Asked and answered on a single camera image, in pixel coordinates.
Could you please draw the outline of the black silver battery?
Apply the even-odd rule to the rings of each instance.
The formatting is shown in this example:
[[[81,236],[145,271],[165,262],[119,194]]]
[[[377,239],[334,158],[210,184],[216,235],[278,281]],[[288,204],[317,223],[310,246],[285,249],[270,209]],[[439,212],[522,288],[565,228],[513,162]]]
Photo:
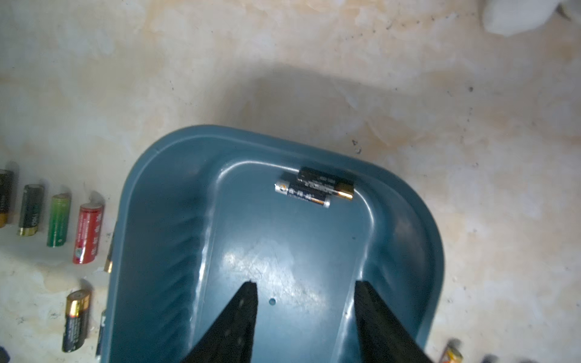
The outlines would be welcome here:
[[[331,198],[327,193],[303,185],[298,181],[278,180],[275,183],[275,191],[282,195],[287,195],[302,201],[309,201],[325,208],[330,207]]]

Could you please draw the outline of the red orange AAA battery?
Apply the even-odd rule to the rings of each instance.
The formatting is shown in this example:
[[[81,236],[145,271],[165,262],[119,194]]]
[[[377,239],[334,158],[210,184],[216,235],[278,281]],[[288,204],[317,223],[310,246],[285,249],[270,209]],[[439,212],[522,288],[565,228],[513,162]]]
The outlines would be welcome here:
[[[452,345],[448,345],[440,357],[439,363],[463,363],[463,355]]]

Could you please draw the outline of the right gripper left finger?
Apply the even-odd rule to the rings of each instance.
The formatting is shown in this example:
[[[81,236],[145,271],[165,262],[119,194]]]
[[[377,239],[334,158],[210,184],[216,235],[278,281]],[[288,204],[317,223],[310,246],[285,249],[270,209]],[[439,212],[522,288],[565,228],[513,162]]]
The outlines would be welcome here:
[[[250,362],[257,310],[257,284],[246,281],[183,361]]]

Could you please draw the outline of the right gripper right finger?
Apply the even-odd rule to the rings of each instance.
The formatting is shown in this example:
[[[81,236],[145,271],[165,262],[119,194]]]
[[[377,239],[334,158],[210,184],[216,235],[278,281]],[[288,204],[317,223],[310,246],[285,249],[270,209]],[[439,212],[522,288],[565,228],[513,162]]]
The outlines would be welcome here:
[[[363,362],[431,363],[369,282],[355,283],[354,309]]]

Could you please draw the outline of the teal plastic storage box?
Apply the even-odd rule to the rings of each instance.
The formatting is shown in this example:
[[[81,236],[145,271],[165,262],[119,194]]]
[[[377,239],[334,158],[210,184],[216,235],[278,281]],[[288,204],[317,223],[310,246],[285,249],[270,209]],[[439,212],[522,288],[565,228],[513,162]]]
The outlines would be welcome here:
[[[275,191],[302,167],[352,181],[354,198],[325,208]],[[255,362],[358,362],[358,280],[425,346],[444,277],[436,222],[402,179],[221,126],[180,129],[139,157],[112,260],[104,362],[181,361],[245,281],[257,284]]]

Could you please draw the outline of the black gold AAA battery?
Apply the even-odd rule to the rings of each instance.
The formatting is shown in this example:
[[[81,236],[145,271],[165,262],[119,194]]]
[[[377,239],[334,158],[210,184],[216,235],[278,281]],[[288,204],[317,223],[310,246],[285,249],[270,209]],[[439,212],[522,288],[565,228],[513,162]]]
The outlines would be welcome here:
[[[104,264],[104,271],[107,272],[108,274],[112,273],[113,270],[113,242],[115,239],[115,231],[113,231],[111,233],[110,236],[110,246],[107,252],[107,257],[106,257],[106,261]]]

